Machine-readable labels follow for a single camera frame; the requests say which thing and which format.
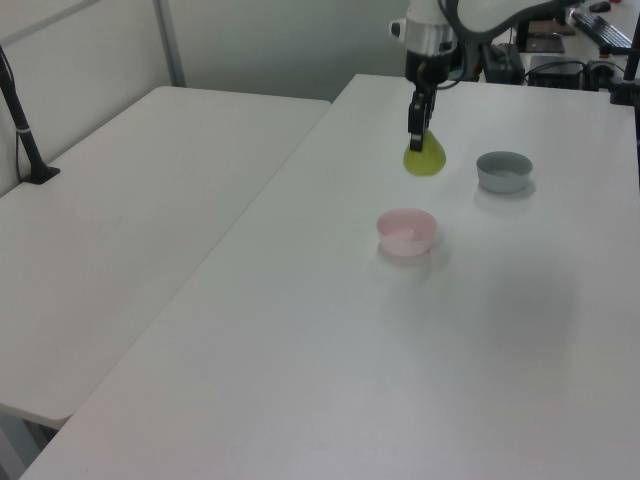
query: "pink bowl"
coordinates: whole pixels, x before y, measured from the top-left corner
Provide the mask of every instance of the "pink bowl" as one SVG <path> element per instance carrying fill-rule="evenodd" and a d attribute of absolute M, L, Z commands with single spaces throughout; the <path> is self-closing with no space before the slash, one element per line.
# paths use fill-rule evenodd
<path fill-rule="evenodd" d="M 398 257 L 415 257 L 429 250 L 436 234 L 436 219 L 417 208 L 399 208 L 378 218 L 380 245 Z"/>

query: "yellow-green object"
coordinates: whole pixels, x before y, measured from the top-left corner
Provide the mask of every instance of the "yellow-green object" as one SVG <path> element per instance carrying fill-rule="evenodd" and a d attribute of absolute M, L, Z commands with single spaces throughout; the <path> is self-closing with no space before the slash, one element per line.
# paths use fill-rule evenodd
<path fill-rule="evenodd" d="M 431 131 L 427 130 L 421 152 L 414 152 L 409 147 L 404 152 L 404 166 L 418 176 L 431 176 L 438 173 L 447 163 L 447 156 L 440 142 Z"/>

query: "gray bowl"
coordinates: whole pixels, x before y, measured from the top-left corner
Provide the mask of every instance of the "gray bowl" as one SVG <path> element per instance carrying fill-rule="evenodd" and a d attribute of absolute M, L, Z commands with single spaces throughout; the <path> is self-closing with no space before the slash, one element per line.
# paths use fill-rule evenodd
<path fill-rule="evenodd" d="M 491 152 L 478 162 L 480 186 L 494 193 L 514 193 L 529 183 L 533 164 L 524 155 L 514 152 Z"/>

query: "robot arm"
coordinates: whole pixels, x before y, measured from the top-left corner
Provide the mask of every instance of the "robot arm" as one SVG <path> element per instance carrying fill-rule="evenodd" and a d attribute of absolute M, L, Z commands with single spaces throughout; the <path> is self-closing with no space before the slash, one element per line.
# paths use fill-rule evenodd
<path fill-rule="evenodd" d="M 416 85 L 409 106 L 411 150 L 422 151 L 456 38 L 462 44 L 489 42 L 520 21 L 576 3 L 580 0 L 411 0 L 406 19 L 391 23 L 391 33 L 407 48 L 405 76 Z"/>

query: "black stand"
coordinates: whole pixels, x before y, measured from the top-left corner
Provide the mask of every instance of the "black stand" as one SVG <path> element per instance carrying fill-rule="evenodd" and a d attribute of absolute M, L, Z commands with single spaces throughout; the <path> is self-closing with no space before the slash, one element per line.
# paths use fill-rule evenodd
<path fill-rule="evenodd" d="M 516 27 L 516 47 L 520 53 L 527 51 L 527 38 L 529 38 L 529 20 L 520 22 Z"/>
<path fill-rule="evenodd" d="M 3 58 L 0 58 L 0 89 L 2 89 L 2 95 L 4 95 L 4 99 L 11 112 L 11 117 L 16 125 L 16 132 L 18 132 L 20 140 L 22 140 L 24 150 L 29 157 L 29 163 L 31 163 L 31 175 L 23 181 L 42 185 L 51 177 L 60 173 L 60 169 L 49 167 L 42 161 L 38 146 L 31 133 L 31 128 L 29 127 L 29 123 L 27 123 L 27 118 L 20 105 L 13 78 Z"/>
<path fill-rule="evenodd" d="M 636 116 L 640 110 L 640 83 L 636 80 L 638 63 L 640 62 L 640 15 L 636 23 L 636 31 L 631 42 L 631 53 L 627 60 L 627 68 L 622 78 L 614 77 L 611 87 L 611 103 L 614 105 L 630 105 L 636 108 Z"/>

